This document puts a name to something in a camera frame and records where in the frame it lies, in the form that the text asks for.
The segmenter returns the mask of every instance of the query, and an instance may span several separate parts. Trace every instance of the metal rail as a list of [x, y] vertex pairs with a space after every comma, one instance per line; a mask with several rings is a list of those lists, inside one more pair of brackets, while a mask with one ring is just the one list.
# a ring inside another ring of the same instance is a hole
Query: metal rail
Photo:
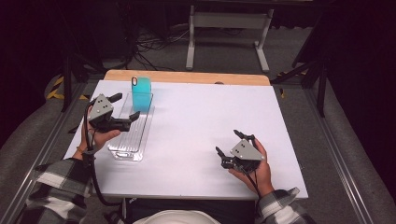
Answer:
[[353, 209], [355, 210], [359, 222], [364, 224], [374, 223], [370, 217], [366, 205], [364, 204], [361, 194], [359, 193], [355, 180], [352, 174], [349, 172], [349, 169], [347, 168], [347, 164], [343, 159], [340, 149], [338, 148], [335, 139], [332, 136], [332, 131], [330, 130], [326, 119], [322, 118], [318, 112], [318, 109], [316, 107], [317, 102], [313, 91], [307, 89], [304, 90], [304, 93], [312, 111], [314, 112], [319, 127], [326, 137], [332, 161], [334, 162], [334, 166], [341, 177], [341, 181], [343, 182], [346, 194], [348, 195], [349, 200], [352, 203]]

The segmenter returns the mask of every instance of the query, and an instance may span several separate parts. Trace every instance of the gripper camera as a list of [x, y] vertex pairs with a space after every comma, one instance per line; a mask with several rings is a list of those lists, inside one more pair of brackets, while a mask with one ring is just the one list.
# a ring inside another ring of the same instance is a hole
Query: gripper camera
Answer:
[[265, 158], [257, 149], [254, 135], [245, 135], [237, 130], [233, 130], [233, 132], [241, 138], [241, 141], [230, 151], [233, 157], [225, 156], [224, 153], [216, 147], [216, 151], [221, 157], [221, 166], [224, 169], [234, 168], [236, 171], [245, 171], [249, 174], [255, 171], [259, 167], [260, 162], [265, 160]]
[[117, 93], [111, 97], [105, 97], [102, 93], [90, 102], [92, 105], [91, 113], [88, 121], [91, 126], [100, 133], [107, 133], [111, 130], [120, 130], [121, 132], [129, 132], [131, 123], [139, 119], [140, 111], [129, 116], [128, 119], [114, 119], [113, 114], [114, 103], [122, 98], [122, 93]]

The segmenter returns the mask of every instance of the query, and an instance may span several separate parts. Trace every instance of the table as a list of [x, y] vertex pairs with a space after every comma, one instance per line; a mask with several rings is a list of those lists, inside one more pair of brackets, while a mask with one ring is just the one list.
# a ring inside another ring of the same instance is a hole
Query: table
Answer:
[[[136, 75], [151, 77], [154, 94], [155, 111], [144, 159], [139, 162], [116, 161], [105, 148], [96, 153], [96, 173], [104, 195], [254, 200], [257, 195], [221, 168], [215, 150], [219, 147], [227, 155], [227, 151], [239, 142], [233, 134], [233, 129], [238, 129], [246, 134], [254, 133], [261, 139], [271, 158], [275, 188], [297, 186], [301, 190], [299, 197], [307, 197], [299, 164], [267, 77], [109, 71], [93, 96], [99, 93], [110, 95], [115, 91], [125, 93], [130, 90], [129, 80]], [[218, 81], [225, 84], [204, 84]], [[252, 96], [261, 96], [257, 99], [260, 103], [250, 98]], [[113, 116], [116, 117], [122, 100], [113, 105]], [[78, 130], [66, 158], [75, 151], [79, 133]]]

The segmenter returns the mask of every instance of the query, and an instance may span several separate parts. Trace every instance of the plaid sleeve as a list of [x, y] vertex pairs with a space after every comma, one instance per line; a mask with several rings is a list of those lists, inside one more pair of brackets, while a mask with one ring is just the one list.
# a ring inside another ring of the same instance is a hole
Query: plaid sleeve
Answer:
[[316, 223], [294, 200], [299, 189], [278, 189], [261, 198], [262, 219], [259, 223]]
[[79, 223], [87, 213], [91, 174], [82, 161], [67, 159], [35, 168], [41, 183], [26, 201], [19, 223]]

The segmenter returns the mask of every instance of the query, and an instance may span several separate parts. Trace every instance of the hand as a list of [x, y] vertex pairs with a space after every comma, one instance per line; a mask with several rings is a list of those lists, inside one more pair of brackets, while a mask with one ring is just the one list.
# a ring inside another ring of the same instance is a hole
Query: hand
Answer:
[[[82, 129], [81, 129], [81, 143], [78, 146], [78, 150], [76, 150], [75, 154], [73, 155], [73, 158], [82, 160], [82, 153], [81, 150], [85, 150], [87, 148], [87, 139], [85, 138], [85, 122], [82, 124]], [[106, 141], [117, 137], [120, 135], [119, 130], [112, 130], [107, 133], [99, 133], [99, 132], [94, 132], [93, 127], [91, 124], [88, 122], [88, 131], [93, 134], [93, 141], [95, 142], [96, 148], [102, 148]]]
[[[260, 191], [261, 196], [263, 197], [274, 191], [274, 187], [272, 186], [271, 182], [271, 169], [270, 165], [268, 164], [267, 152], [265, 151], [262, 143], [260, 143], [259, 140], [255, 139], [254, 141], [256, 142], [257, 148], [264, 156], [265, 160], [260, 163], [259, 168], [257, 168], [256, 170], [256, 174], [254, 174], [254, 172], [251, 172], [249, 175], [253, 181], [257, 181], [257, 187]], [[251, 191], [256, 192], [256, 189], [254, 188], [248, 177], [245, 176], [243, 173], [238, 172], [235, 169], [229, 169], [228, 172], [244, 182]]]

